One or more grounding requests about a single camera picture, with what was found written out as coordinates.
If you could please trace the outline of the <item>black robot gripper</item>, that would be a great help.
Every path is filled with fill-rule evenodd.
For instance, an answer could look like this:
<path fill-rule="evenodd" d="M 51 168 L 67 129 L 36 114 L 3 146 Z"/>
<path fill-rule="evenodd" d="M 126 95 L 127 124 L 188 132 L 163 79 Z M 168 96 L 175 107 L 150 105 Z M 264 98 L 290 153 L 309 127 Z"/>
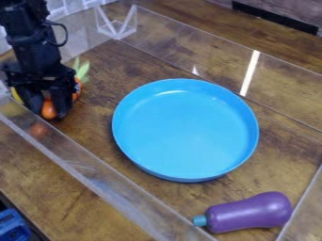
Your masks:
<path fill-rule="evenodd" d="M 1 66 L 8 84 L 33 114 L 41 114 L 43 90 L 51 93 L 56 117 L 61 120 L 73 107 L 73 94 L 80 91 L 75 70 L 61 64 L 59 43 L 51 27 L 7 28 L 7 42 L 16 61 Z"/>

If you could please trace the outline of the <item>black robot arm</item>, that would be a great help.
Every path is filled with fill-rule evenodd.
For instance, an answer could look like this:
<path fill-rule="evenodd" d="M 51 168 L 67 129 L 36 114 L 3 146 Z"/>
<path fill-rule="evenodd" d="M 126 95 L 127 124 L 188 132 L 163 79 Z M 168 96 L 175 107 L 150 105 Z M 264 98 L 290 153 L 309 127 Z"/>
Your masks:
<path fill-rule="evenodd" d="M 45 0 L 0 0 L 0 25 L 5 29 L 7 42 L 16 61 L 0 65 L 7 84 L 16 89 L 25 107 L 37 115 L 44 105 L 43 91 L 53 101 L 56 118 L 63 119 L 72 106 L 73 94 L 79 90 L 75 69 L 61 64 L 59 48 L 67 40 L 57 42 L 53 34 L 55 23 Z"/>

